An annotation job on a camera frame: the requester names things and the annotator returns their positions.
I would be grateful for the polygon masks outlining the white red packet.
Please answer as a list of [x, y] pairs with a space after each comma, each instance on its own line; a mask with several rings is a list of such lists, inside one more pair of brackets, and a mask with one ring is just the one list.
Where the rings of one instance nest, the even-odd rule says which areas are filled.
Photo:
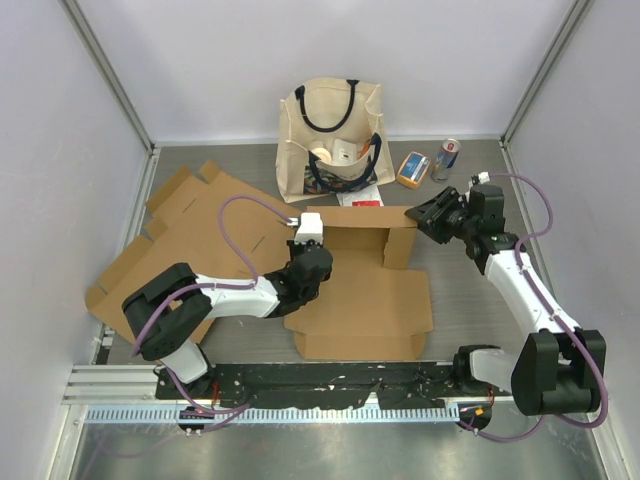
[[359, 191], [338, 193], [336, 198], [342, 207], [382, 207], [384, 205], [376, 185], [368, 186]]

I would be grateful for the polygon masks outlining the brown cardboard box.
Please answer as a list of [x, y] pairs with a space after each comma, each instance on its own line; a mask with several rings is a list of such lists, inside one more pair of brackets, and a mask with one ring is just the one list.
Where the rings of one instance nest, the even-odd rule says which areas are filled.
[[404, 207], [318, 206], [332, 273], [285, 317], [307, 360], [413, 361], [433, 329], [429, 277], [409, 260], [417, 233]]

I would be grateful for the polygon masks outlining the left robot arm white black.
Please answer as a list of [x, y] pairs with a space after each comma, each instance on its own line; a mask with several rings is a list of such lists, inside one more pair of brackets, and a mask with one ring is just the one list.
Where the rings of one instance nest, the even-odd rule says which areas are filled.
[[212, 389], [213, 367], [191, 339], [204, 320], [284, 317], [314, 300], [330, 278], [329, 250], [314, 241], [289, 246], [291, 258], [283, 268], [251, 280], [198, 276], [184, 262], [169, 267], [122, 304], [135, 336], [133, 354], [162, 363], [179, 392], [205, 397]]

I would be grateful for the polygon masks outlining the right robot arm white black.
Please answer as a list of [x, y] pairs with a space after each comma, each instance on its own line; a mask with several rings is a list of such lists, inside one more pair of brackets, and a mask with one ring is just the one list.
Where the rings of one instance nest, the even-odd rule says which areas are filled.
[[496, 347], [465, 347], [451, 371], [457, 391], [472, 395], [486, 383], [509, 392], [526, 416], [608, 413], [604, 384], [606, 342], [568, 316], [533, 268], [523, 242], [505, 230], [500, 187], [475, 184], [461, 194], [447, 187], [406, 216], [439, 244], [452, 238], [498, 290], [524, 335], [519, 354]]

